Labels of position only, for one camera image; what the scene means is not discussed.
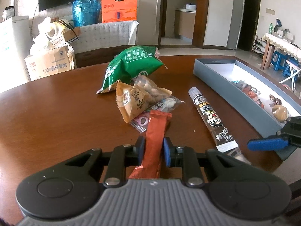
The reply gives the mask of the pink clear candy packet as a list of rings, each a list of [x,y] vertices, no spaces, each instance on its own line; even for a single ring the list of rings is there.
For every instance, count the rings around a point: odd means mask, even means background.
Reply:
[[[161,114],[161,113],[171,113],[174,109],[176,109],[179,105],[184,104],[185,102],[174,97],[167,97],[156,104],[152,105],[133,120],[130,121],[130,125],[135,128],[139,133],[146,132],[150,120],[152,118],[152,114]]]

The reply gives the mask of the green snack bag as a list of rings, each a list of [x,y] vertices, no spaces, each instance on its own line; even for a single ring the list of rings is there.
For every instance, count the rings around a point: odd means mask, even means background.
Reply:
[[[108,64],[97,94],[114,91],[118,81],[131,85],[139,76],[149,76],[164,65],[159,55],[154,46],[136,45],[123,50]]]

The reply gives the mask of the white covered bench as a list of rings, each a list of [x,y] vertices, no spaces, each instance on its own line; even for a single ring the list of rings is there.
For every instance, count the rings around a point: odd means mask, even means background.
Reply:
[[[80,35],[70,44],[76,54],[100,48],[135,45],[138,25],[137,21],[123,21],[80,27]]]

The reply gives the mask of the white plastic bag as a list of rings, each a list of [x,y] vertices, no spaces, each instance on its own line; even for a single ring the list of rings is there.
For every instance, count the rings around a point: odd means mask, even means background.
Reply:
[[[68,30],[70,23],[66,19],[51,22],[50,17],[38,24],[39,34],[33,39],[34,44],[30,48],[30,55],[44,54],[45,52],[66,43],[63,33]]]

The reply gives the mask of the grey shallow box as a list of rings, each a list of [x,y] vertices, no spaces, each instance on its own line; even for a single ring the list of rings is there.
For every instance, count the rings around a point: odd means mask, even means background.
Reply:
[[[276,84],[237,59],[196,59],[193,73],[227,101],[263,137],[275,136],[286,122],[280,123],[272,115],[269,95],[279,98],[289,117],[300,116],[300,104]],[[262,109],[232,81],[242,80],[256,88]]]

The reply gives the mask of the blue plastic bag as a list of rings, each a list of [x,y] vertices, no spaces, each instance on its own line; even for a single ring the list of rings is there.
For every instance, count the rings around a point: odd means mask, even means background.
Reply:
[[[75,0],[72,3],[72,18],[75,27],[98,23],[100,0]]]

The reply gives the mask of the long black cartoon snack tube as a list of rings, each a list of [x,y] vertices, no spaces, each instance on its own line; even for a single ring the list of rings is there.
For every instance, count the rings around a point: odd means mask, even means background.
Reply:
[[[221,118],[217,115],[208,100],[199,91],[198,88],[192,87],[188,94],[193,101],[199,115],[208,128],[217,150],[225,153],[237,160],[251,164],[242,154],[238,143],[235,141],[233,135],[225,127]]]

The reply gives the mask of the kraft peanut bag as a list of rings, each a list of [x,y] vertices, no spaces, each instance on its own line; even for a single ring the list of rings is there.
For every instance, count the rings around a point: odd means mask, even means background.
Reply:
[[[151,79],[141,75],[134,85],[118,81],[115,93],[116,104],[123,120],[129,123],[149,107],[170,97],[173,92],[158,87]]]

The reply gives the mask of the grey refrigerator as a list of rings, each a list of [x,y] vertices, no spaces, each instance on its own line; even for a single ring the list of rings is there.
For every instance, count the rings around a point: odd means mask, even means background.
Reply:
[[[227,49],[236,50],[241,32],[245,0],[234,0]]]

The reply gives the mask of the clear bag of dark seeds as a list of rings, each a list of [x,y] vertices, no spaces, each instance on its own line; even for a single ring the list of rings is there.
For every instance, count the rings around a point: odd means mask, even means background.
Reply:
[[[236,86],[238,89],[240,90],[243,90],[244,88],[246,88],[248,86],[247,83],[245,83],[244,81],[242,80],[239,80],[239,81],[232,81],[232,84],[234,86]]]

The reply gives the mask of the brown white-label snack packet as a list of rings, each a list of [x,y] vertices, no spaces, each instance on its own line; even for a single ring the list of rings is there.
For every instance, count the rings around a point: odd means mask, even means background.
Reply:
[[[282,101],[273,96],[272,94],[269,95],[269,99],[271,101],[270,108],[272,115],[276,118],[276,120],[280,123],[286,122],[287,118],[289,117],[289,112],[285,106],[283,106]]]

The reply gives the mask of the red-brown snack stick packet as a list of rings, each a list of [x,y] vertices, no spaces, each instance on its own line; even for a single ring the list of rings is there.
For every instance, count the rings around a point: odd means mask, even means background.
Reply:
[[[161,172],[162,146],[171,113],[152,114],[145,136],[145,152],[140,166],[135,167],[129,179],[158,179]]]

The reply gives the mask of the orange snack packet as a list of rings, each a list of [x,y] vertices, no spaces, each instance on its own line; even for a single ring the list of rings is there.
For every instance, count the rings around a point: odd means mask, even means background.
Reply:
[[[262,109],[264,109],[264,104],[261,102],[261,100],[258,98],[258,95],[261,93],[251,85],[246,85],[242,92],[244,92],[247,96],[249,96],[255,103],[257,103]]]

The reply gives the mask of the white cabinet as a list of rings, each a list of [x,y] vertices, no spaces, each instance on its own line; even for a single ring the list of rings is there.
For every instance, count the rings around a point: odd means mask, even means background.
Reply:
[[[24,60],[31,46],[28,16],[11,17],[1,23],[1,92],[31,80]]]

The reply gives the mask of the side table with cloth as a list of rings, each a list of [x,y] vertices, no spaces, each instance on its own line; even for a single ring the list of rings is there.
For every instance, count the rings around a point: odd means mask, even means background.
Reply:
[[[270,61],[276,49],[280,49],[281,51],[293,57],[295,60],[298,60],[298,62],[300,63],[300,49],[298,47],[295,47],[292,43],[289,43],[284,39],[281,39],[278,36],[274,36],[269,33],[265,33],[261,40],[266,42],[265,51],[261,63],[262,70],[270,67]]]

